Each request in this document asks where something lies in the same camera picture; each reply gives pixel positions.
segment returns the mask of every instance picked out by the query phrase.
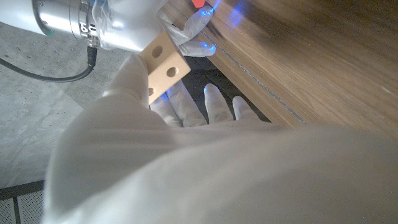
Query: wood grain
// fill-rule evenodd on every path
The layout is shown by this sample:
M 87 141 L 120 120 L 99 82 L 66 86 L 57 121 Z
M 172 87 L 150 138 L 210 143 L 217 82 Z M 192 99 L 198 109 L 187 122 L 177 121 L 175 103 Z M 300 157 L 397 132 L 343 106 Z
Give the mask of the wood grain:
M 209 0 L 209 59 L 273 122 L 338 124 L 398 138 L 395 1 Z M 196 9 L 170 0 L 183 23 Z

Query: black cable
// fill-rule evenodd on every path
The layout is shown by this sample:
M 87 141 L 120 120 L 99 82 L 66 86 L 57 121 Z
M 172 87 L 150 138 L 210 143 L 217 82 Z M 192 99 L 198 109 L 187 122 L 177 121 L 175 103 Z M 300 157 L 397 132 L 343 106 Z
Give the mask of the black cable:
M 14 72 L 20 73 L 21 75 L 25 75 L 29 78 L 34 78 L 34 79 L 46 81 L 46 82 L 63 83 L 63 82 L 73 82 L 73 81 L 77 81 L 82 78 L 85 78 L 88 74 L 91 73 L 91 71 L 93 71 L 96 59 L 97 59 L 97 48 L 88 46 L 87 47 L 87 64 L 88 64 L 88 66 L 87 66 L 86 70 L 78 75 L 75 75 L 72 77 L 65 77 L 65 78 L 45 77 L 42 75 L 36 75 L 34 73 L 27 72 L 21 68 L 18 68 L 17 66 L 15 66 L 11 63 L 8 63 L 1 58 L 0 58 L 0 64 L 13 70 Z

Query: hole in wooden block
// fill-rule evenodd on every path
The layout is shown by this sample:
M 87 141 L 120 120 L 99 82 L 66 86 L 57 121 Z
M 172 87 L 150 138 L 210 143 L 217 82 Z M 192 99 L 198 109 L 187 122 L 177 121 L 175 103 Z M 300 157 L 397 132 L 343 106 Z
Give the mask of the hole in wooden block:
M 178 73 L 178 69 L 176 67 L 169 68 L 166 72 L 167 76 L 170 78 L 174 77 L 175 74 L 177 74 L 177 73 Z
M 155 90 L 153 88 L 148 88 L 148 95 L 152 96 L 152 94 L 155 93 Z
M 159 57 L 162 54 L 163 51 L 163 47 L 162 46 L 157 46 L 155 47 L 155 49 L 152 51 L 152 56 L 154 58 Z

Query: finger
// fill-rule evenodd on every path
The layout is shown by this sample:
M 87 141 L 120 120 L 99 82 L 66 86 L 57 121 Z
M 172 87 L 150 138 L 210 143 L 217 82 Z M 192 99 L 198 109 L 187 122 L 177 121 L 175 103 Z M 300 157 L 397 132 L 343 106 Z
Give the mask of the finger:
M 233 121 L 234 118 L 223 95 L 213 84 L 207 84 L 205 87 L 205 104 L 209 116 L 209 124 Z
M 132 54 L 125 59 L 103 96 L 118 93 L 130 94 L 148 107 L 148 70 L 140 56 Z
M 235 96 L 232 100 L 232 105 L 234 107 L 235 118 L 240 119 L 258 119 L 260 118 L 257 114 L 250 108 L 248 103 L 240 96 Z
M 169 126 L 182 127 L 177 115 L 174 113 L 170 100 L 165 93 L 150 104 L 150 110 L 157 113 Z
M 214 9 L 211 6 L 204 6 L 187 20 L 184 25 L 184 33 L 189 40 L 192 40 L 192 38 L 205 28 L 207 23 L 210 22 L 213 13 Z
M 207 57 L 212 56 L 216 52 L 216 47 L 213 44 L 204 42 L 188 41 L 185 44 L 179 45 L 182 55 L 191 57 Z
M 193 39 L 201 30 L 203 30 L 207 23 L 209 23 L 213 13 L 214 9 L 210 6 L 201 8 L 188 19 L 183 30 L 173 26 L 162 16 L 159 16 L 159 21 L 172 38 L 175 45 L 179 46 Z
M 180 80 L 166 92 L 175 114 L 182 122 L 183 127 L 195 127 L 207 124 L 205 117 L 189 95 Z

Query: white lab coat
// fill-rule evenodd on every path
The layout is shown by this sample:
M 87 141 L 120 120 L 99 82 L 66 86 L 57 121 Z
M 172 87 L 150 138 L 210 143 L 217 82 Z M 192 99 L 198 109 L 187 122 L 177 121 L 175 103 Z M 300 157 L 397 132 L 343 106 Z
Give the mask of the white lab coat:
M 171 128 L 115 91 L 53 152 L 44 223 L 397 223 L 397 149 L 255 120 Z

